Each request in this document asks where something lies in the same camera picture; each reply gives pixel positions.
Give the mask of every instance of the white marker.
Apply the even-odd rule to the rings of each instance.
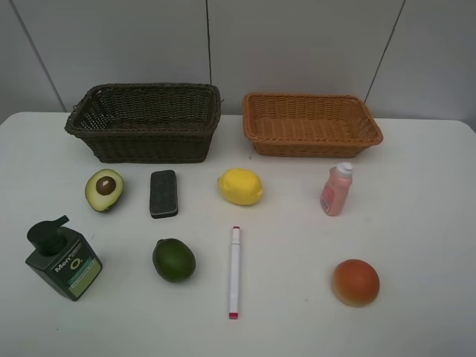
[[[233,237],[231,239],[231,265],[230,265],[230,312],[228,314],[230,320],[238,318],[238,301],[239,301],[239,249],[241,243],[239,241],[239,227],[233,227]]]

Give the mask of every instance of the bottle cap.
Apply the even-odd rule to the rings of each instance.
[[[65,237],[58,234],[58,228],[69,221],[67,216],[56,221],[43,221],[36,223],[27,233],[30,243],[41,255],[50,257],[58,254],[66,246]]]
[[[353,166],[350,162],[341,162],[337,164],[337,174],[340,177],[350,178],[352,177]]]

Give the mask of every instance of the white wall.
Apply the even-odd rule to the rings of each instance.
[[[8,1],[0,1],[0,123],[17,112],[62,107]]]
[[[71,110],[102,83],[209,83],[205,0],[15,0]]]
[[[227,113],[250,91],[365,98],[402,0],[208,0],[212,81]]]
[[[476,128],[476,1],[408,0],[367,100],[381,118]]]

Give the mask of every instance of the yellow lemon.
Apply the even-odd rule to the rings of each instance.
[[[235,205],[254,205],[263,195],[261,180],[245,169],[229,169],[219,179],[218,187],[225,199]]]

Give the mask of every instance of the bottle label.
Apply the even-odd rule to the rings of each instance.
[[[51,273],[65,284],[69,291],[79,297],[92,283],[101,270],[99,262],[91,255],[87,245],[76,243],[65,254]]]
[[[333,202],[334,202],[334,191],[329,186],[326,186],[321,194],[321,206],[325,212],[329,213]]]

